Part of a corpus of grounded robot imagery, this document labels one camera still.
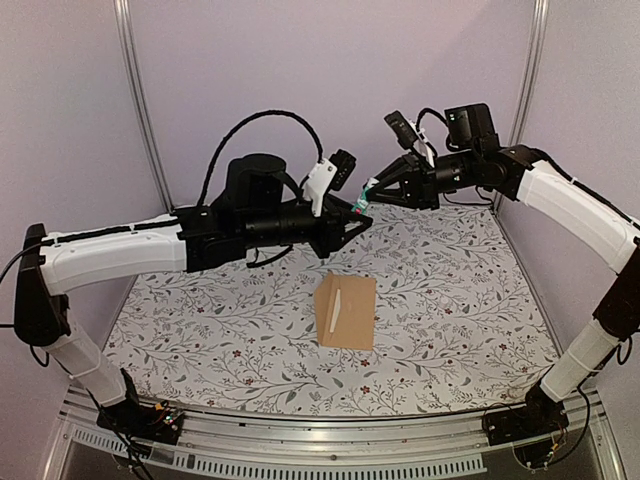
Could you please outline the green white glue stick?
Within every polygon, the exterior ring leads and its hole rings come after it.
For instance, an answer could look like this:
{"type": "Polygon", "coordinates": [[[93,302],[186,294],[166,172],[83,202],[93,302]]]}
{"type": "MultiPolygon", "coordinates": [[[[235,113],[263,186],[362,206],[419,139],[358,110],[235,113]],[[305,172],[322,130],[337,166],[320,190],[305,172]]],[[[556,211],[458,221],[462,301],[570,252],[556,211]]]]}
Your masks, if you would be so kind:
{"type": "Polygon", "coordinates": [[[357,214],[364,215],[370,202],[367,198],[368,191],[378,183],[378,180],[371,177],[367,180],[367,183],[363,186],[363,189],[352,207],[352,211],[357,214]]]}

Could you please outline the cream letter paper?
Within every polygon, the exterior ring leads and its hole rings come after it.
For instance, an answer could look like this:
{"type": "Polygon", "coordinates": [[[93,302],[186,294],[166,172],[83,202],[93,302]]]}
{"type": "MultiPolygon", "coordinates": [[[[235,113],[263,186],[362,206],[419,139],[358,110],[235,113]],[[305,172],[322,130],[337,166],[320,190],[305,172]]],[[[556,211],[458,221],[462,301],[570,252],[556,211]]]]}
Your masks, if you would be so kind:
{"type": "Polygon", "coordinates": [[[329,323],[329,333],[333,334],[336,329],[336,325],[340,316],[341,310],[341,289],[337,288],[335,290],[335,297],[333,302],[333,307],[331,311],[331,319],[329,323]]]}

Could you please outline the brown kraft envelope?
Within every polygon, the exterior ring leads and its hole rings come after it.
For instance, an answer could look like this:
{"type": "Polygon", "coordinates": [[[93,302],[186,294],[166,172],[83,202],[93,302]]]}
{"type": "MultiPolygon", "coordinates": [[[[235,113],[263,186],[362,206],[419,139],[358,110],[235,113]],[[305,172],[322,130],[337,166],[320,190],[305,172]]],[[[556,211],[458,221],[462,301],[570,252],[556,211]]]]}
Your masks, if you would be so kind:
{"type": "Polygon", "coordinates": [[[376,280],[329,272],[314,292],[317,341],[323,347],[372,351],[376,280]],[[341,310],[335,332],[329,323],[335,290],[341,289],[341,310]]]}

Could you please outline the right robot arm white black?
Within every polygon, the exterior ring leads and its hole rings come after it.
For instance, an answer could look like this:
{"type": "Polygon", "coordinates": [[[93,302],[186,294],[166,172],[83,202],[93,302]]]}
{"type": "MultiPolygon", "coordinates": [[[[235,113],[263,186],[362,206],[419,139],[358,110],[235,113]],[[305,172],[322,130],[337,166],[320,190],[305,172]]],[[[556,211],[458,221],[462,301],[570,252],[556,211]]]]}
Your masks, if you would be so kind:
{"type": "Polygon", "coordinates": [[[570,177],[544,151],[503,146],[484,103],[446,110],[449,154],[434,153],[416,123],[384,118],[404,155],[376,175],[368,201],[435,210],[440,197],[467,187],[493,190],[555,221],[599,255],[616,279],[591,320],[526,396],[517,427],[537,436],[563,401],[639,329],[639,222],[570,177]]]}

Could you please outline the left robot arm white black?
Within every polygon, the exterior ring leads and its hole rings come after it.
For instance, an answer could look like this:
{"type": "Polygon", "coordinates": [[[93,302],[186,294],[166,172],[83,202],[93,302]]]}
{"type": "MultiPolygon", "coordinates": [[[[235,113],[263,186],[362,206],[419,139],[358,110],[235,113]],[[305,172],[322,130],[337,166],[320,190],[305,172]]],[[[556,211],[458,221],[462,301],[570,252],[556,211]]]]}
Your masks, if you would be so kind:
{"type": "Polygon", "coordinates": [[[283,159],[250,154],[229,163],[225,188],[209,205],[82,233],[47,233],[34,224],[19,255],[14,331],[60,362],[126,433],[141,433],[149,423],[146,408],[124,374],[70,319],[68,292],[147,273],[206,271],[261,247],[303,243],[327,258],[372,224],[329,193],[354,165],[338,151],[298,185],[283,159]]]}

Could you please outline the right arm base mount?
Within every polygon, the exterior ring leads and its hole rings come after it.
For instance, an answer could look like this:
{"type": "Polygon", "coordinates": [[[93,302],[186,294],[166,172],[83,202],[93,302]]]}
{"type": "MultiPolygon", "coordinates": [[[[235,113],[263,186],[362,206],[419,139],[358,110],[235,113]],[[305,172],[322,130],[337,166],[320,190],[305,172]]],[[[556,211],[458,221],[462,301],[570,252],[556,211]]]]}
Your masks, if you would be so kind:
{"type": "Polygon", "coordinates": [[[569,426],[569,420],[563,405],[547,412],[528,406],[507,406],[486,411],[481,426],[489,444],[495,446],[563,430],[569,426]]]}

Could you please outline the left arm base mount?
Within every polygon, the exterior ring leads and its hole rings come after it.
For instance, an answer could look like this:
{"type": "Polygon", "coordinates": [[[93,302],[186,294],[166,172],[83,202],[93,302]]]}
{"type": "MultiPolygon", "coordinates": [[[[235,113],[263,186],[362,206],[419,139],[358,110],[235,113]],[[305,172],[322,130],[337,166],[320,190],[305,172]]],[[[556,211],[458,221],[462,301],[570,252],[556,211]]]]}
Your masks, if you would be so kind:
{"type": "Polygon", "coordinates": [[[177,409],[144,406],[123,401],[101,407],[97,425],[123,436],[176,445],[184,423],[183,413],[177,409]]]}

